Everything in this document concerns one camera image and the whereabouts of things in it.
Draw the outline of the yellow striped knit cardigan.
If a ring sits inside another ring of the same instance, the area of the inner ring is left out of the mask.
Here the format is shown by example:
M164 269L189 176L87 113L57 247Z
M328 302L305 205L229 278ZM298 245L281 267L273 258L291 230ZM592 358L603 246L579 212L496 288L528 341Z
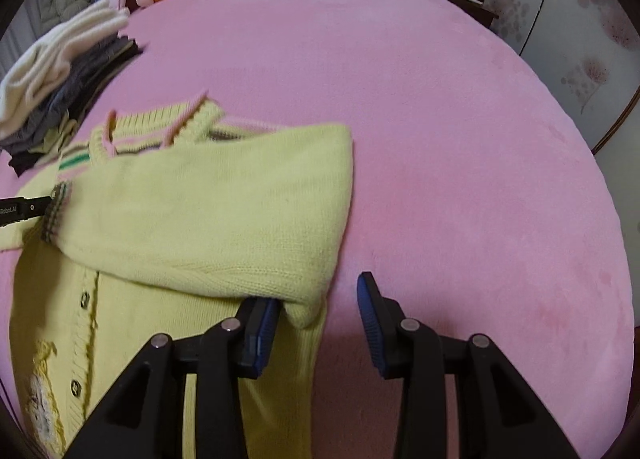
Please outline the yellow striped knit cardigan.
M134 353L246 297L283 304L269 367L241 384L254 458L311 454L314 363L352 202L340 123L230 121L205 96L109 115L22 189L50 197L1 232L11 365L28 438L61 457Z

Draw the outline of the dark grey folded clothes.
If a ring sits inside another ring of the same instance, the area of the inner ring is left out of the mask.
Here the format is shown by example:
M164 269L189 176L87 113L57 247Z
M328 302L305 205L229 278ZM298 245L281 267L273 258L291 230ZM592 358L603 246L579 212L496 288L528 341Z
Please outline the dark grey folded clothes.
M136 40L113 34L73 60L68 77L44 97L21 129L1 142L13 172L20 176L55 159L108 83L140 53Z

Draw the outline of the white folded sweater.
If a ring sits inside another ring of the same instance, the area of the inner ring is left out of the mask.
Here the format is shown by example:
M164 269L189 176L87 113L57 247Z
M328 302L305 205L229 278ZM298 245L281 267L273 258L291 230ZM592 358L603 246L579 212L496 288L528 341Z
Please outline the white folded sweater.
M1 81L1 138L23 127L32 111L70 74L72 61L128 24L129 11L107 0L52 28L13 64Z

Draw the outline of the pink bed sheet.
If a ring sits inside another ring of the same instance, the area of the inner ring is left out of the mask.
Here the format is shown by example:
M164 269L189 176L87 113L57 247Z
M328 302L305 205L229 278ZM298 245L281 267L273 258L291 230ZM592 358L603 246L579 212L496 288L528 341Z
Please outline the pink bed sheet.
M488 335L580 457L610 448L634 367L620 220L574 122L505 43L446 0L165 0L126 33L142 53L73 145L111 114L199 96L230 121L352 134L307 458L394 451L401 386L372 365L363 271L441 335ZM12 299L1 287L1 393L46 457L17 402Z

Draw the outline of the dark wooden nightstand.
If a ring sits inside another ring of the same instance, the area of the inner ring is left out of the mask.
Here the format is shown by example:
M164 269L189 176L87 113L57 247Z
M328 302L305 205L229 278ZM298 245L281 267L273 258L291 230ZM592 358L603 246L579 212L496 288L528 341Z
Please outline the dark wooden nightstand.
M489 29L494 22L494 20L498 17L498 15L492 11L486 10L483 8L483 3L477 0L447 0L448 2L454 4L460 10L464 11L466 14L474 18L477 23L480 23L485 28Z

